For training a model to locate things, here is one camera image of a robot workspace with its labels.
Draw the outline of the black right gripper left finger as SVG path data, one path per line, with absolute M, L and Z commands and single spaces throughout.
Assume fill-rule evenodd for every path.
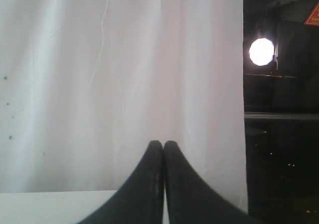
M 161 224 L 164 203 L 163 146 L 151 141 L 118 191 L 83 224 Z

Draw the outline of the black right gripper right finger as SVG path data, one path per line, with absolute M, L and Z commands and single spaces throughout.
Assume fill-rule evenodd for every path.
M 171 224 L 258 224 L 223 199 L 193 169 L 178 143 L 163 148 L 165 191 Z

